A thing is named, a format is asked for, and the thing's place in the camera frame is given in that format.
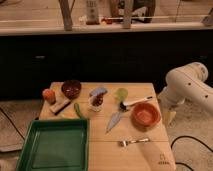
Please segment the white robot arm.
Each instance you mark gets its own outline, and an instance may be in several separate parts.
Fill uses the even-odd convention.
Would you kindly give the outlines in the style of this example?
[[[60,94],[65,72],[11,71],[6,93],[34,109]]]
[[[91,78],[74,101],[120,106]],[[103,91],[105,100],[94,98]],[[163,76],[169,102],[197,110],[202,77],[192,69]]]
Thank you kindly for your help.
[[[169,125],[176,115],[175,108],[186,99],[213,114],[213,87],[205,84],[207,67],[200,62],[174,68],[166,74],[166,86],[158,95],[162,122]]]

